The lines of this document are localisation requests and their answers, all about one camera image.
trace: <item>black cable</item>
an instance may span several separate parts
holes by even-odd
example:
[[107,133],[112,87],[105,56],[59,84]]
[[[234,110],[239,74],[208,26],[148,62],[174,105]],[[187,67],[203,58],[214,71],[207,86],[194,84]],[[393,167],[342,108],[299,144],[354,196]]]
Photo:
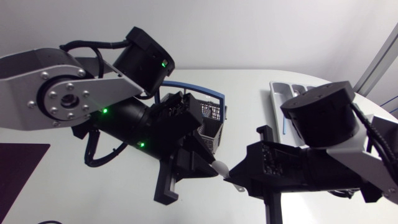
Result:
[[381,157],[383,164],[385,165],[388,173],[390,174],[393,181],[398,185],[398,166],[397,158],[394,152],[389,147],[386,140],[380,135],[379,131],[369,122],[365,117],[363,112],[354,103],[350,104],[351,108],[359,118],[359,120],[364,124],[365,128],[368,130],[368,137],[372,145],[376,148],[377,153]]
[[38,224],[62,224],[62,223],[60,223],[58,221],[49,220],[49,221],[44,221],[44,222],[41,222]]
[[120,41],[120,42],[97,42],[97,41],[84,41],[84,40],[75,40],[69,42],[65,45],[60,45],[60,49],[68,52],[71,49],[76,49],[79,47],[94,47],[97,49],[120,49],[123,47],[127,47],[130,45],[128,40]]
[[102,57],[101,52],[97,48],[92,47],[91,49],[94,51],[94,53],[97,55],[98,58],[98,78],[103,78],[104,66],[105,66],[104,58]]
[[126,143],[122,143],[117,149],[113,149],[113,152],[109,153],[107,156],[104,156],[100,159],[94,159],[98,145],[98,139],[100,138],[100,131],[98,129],[92,129],[88,134],[88,142],[85,152],[85,164],[89,167],[99,167],[108,163],[127,147]]

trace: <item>white wall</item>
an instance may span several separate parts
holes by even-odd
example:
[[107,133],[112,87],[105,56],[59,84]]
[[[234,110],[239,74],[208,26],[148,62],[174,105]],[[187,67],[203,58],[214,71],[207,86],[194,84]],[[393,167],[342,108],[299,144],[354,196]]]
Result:
[[138,26],[179,69],[268,68],[355,84],[398,22],[398,2],[2,0],[0,21],[0,55],[117,41]]

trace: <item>black cylinder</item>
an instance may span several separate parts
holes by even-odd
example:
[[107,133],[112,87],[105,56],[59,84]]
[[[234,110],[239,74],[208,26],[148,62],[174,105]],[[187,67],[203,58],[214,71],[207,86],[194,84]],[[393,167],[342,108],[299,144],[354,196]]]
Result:
[[138,141],[135,138],[140,138],[133,133],[140,128],[147,109],[145,104],[132,97],[93,113],[93,121],[98,129],[131,144]]
[[174,61],[140,28],[134,27],[126,38],[131,45],[124,49],[113,65],[153,95],[174,70]]
[[358,131],[349,107],[354,96],[349,82],[330,83],[292,98],[280,108],[308,146],[323,148],[346,141]]

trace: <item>screw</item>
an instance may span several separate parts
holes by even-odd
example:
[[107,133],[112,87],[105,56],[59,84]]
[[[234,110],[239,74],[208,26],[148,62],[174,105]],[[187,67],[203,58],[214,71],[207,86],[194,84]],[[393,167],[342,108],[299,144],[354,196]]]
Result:
[[49,93],[49,97],[50,97],[51,99],[55,99],[57,96],[58,96],[58,94],[57,94],[56,92],[54,92],[54,91],[51,91],[51,92]]
[[73,119],[73,118],[75,118],[75,115],[73,113],[68,113],[67,118]]
[[75,86],[72,83],[67,84],[67,90],[73,90],[75,89]]
[[56,108],[56,107],[51,107],[50,113],[51,113],[51,114],[57,114],[57,113],[58,113],[58,108]]
[[59,127],[60,125],[61,125],[61,123],[59,121],[54,121],[52,123],[52,126],[54,126],[54,127]]
[[33,109],[36,107],[36,103],[31,100],[31,101],[27,102],[27,107],[29,107],[30,109]]
[[42,72],[42,73],[40,74],[40,77],[41,77],[42,79],[44,79],[44,80],[47,80],[47,79],[50,78],[50,75],[49,75],[47,72]]
[[86,97],[86,98],[89,97],[90,96],[90,92],[87,91],[87,90],[83,91],[83,96]]
[[79,71],[77,71],[77,75],[79,77],[84,77],[86,75],[86,72],[83,69],[79,69]]
[[83,105],[81,108],[83,109],[83,111],[88,111],[90,109],[88,105]]

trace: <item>wire basket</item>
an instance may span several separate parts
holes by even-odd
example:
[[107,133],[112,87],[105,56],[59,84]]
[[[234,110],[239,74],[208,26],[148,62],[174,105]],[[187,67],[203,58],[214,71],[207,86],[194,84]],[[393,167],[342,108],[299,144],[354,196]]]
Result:
[[[178,83],[178,84],[179,84],[179,86],[174,85],[174,87],[186,88],[185,85],[187,85],[185,83],[183,83],[183,84]],[[223,97],[222,100],[220,99],[220,103],[223,104],[224,95],[222,95],[221,93],[218,93],[218,94]],[[173,95],[172,93],[166,94],[160,100],[160,102],[165,102],[172,95]],[[203,116],[203,123],[198,128],[198,132],[199,132],[202,140],[205,142],[205,144],[209,148],[209,150],[214,154],[221,142],[221,133],[223,130],[223,125],[224,125],[226,106],[223,105],[223,107],[220,107],[219,104],[216,104],[212,101],[198,100],[198,102],[201,106],[201,112],[202,112],[202,116]]]

